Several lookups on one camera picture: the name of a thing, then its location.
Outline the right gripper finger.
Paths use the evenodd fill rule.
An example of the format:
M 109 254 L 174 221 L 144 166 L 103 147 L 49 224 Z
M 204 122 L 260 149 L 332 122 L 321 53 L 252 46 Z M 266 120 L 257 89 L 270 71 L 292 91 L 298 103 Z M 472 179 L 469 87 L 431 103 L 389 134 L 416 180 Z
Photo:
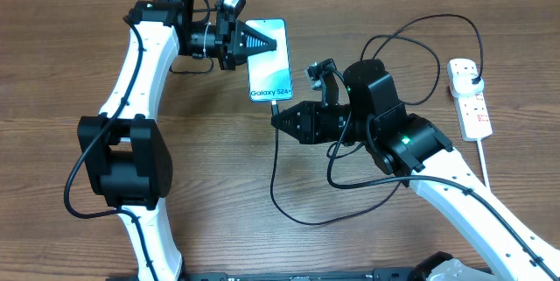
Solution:
M 321 102 L 300 102 L 273 115 L 272 126 L 275 128 L 312 128 L 315 124 L 316 111 L 321 107 Z
M 326 138 L 312 125 L 291 125 L 284 128 L 283 131 L 301 144 L 322 144 L 326 142 Z

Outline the Samsung Galaxy smartphone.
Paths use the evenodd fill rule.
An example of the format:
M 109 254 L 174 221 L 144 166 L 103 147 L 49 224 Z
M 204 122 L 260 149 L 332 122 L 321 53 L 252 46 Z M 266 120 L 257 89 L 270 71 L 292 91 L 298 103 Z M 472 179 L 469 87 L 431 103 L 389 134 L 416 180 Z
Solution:
M 252 102 L 293 97 L 286 23 L 282 18 L 253 19 L 246 24 L 276 41 L 276 50 L 248 57 L 248 91 Z

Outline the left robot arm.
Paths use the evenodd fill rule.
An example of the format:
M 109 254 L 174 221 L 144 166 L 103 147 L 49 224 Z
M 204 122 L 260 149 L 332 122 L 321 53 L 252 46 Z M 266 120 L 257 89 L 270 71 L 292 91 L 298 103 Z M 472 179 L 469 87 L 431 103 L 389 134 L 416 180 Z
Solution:
M 93 192 L 117 215 L 138 264 L 135 280 L 185 280 L 185 260 L 172 237 L 166 197 L 172 187 L 172 156 L 157 116 L 166 77 L 179 56 L 208 59 L 233 70 L 258 53 L 273 52 L 277 42 L 239 20 L 246 0 L 207 4 L 207 17 L 194 19 L 194 0 L 138 1 L 124 16 L 129 46 L 110 97 L 96 116 L 77 127 L 81 148 L 66 181 L 63 200 L 77 218 L 70 190 L 81 167 Z M 208 16 L 215 15 L 211 22 Z

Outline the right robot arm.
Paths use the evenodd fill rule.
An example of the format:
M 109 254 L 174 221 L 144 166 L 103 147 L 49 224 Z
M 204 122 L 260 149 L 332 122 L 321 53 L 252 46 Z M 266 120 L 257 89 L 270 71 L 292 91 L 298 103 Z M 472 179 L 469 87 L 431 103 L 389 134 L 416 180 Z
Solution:
M 362 143 L 385 178 L 346 190 L 403 183 L 427 200 L 484 259 L 496 280 L 557 280 L 559 251 L 524 225 L 474 175 L 436 125 L 407 113 L 378 59 L 342 73 L 346 105 L 323 99 L 275 111 L 272 126 L 301 144 Z

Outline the white charger plug adapter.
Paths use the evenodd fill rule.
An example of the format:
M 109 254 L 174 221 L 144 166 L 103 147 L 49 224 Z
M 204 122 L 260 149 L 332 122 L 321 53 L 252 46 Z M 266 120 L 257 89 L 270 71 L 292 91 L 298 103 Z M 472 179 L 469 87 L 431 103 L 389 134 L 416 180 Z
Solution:
M 468 75 L 455 75 L 450 79 L 451 95 L 455 98 L 463 98 L 470 95 L 482 93 L 485 87 L 485 82 L 480 79 L 474 83 L 474 78 Z

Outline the white power strip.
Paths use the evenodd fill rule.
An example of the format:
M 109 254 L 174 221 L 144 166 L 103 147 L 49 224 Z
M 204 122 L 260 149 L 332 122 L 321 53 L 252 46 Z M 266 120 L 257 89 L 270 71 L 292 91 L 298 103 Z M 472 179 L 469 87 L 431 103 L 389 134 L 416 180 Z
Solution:
M 447 64 L 450 79 L 455 75 L 468 75 L 476 79 L 479 75 L 474 61 L 457 58 Z M 465 141 L 477 141 L 493 134 L 485 97 L 482 93 L 463 98 L 453 97 L 461 136 Z

